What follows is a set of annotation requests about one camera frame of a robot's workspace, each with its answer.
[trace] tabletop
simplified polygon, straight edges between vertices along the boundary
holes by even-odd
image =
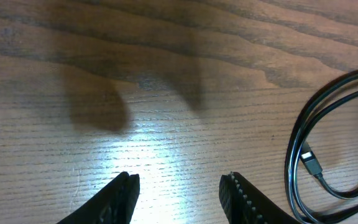
[[[0,223],[56,223],[122,171],[132,223],[227,223],[231,170],[291,214],[296,117],[357,69],[358,1],[0,0]],[[333,187],[358,185],[358,99],[308,142]],[[299,182],[315,210],[358,202]]]

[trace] black object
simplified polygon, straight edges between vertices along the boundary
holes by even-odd
[[[238,172],[222,175],[219,199],[230,224],[298,224]]]
[[[134,213],[139,189],[139,175],[122,172],[57,224],[128,224]]]
[[[303,157],[301,160],[308,169],[309,173],[320,182],[328,193],[340,199],[352,199],[358,197],[358,187],[348,192],[338,192],[332,189],[324,180],[322,174],[323,170],[319,165],[317,158],[314,156],[310,147],[306,145],[306,138],[316,123],[338,106],[357,98],[358,91],[335,101],[322,110],[319,110],[321,102],[323,102],[329,95],[334,93],[340,87],[356,80],[358,80],[358,70],[341,76],[328,83],[311,97],[302,109],[294,125],[285,160],[285,191],[287,193],[288,203],[290,204],[295,218],[302,224],[338,223],[358,213],[358,205],[329,215],[323,215],[322,213],[312,211],[301,200],[297,179],[299,160]],[[299,213],[296,209],[296,205],[298,205],[302,213],[306,215],[305,217]]]

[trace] wooden table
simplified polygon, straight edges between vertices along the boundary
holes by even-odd
[[[55,223],[122,171],[132,223],[227,223],[231,170],[290,213],[295,119],[355,69],[358,1],[0,0],[0,223]],[[330,184],[358,185],[358,100],[309,142]],[[299,176],[311,208],[343,205]]]

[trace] cable connector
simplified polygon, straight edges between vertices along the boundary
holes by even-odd
[[[320,163],[307,142],[305,142],[302,147],[301,161],[310,175],[316,176],[322,173],[323,168],[321,168]]]

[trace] black cable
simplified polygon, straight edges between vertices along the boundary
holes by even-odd
[[[358,97],[358,91],[337,100],[333,104],[327,106],[325,109],[321,110],[315,116],[310,118],[312,111],[331,93],[339,89],[340,87],[346,85],[349,82],[358,80],[358,71],[354,71],[335,79],[334,81],[328,83],[322,89],[320,89],[316,94],[314,94],[311,99],[306,103],[305,107],[302,109],[296,123],[294,125],[290,142],[288,144],[287,156],[285,160],[285,190],[287,193],[288,203],[290,204],[291,210],[294,213],[295,218],[297,218],[301,223],[337,223],[346,218],[349,218],[351,215],[358,213],[358,206],[346,210],[346,214],[343,212],[337,212],[330,215],[319,215],[311,209],[309,209],[302,201],[300,193],[298,190],[298,179],[297,179],[297,170],[298,163],[301,156],[301,151],[303,144],[306,141],[307,136],[309,135],[311,129],[314,125],[330,111],[337,108],[338,106],[343,105],[344,103],[353,100]],[[358,188],[350,192],[337,192],[334,191],[323,179],[321,174],[322,182],[325,184],[323,187],[327,190],[331,190],[333,195],[342,197],[342,198],[352,198],[358,196]],[[296,209],[296,205],[299,209],[306,215],[302,216],[299,211]]]

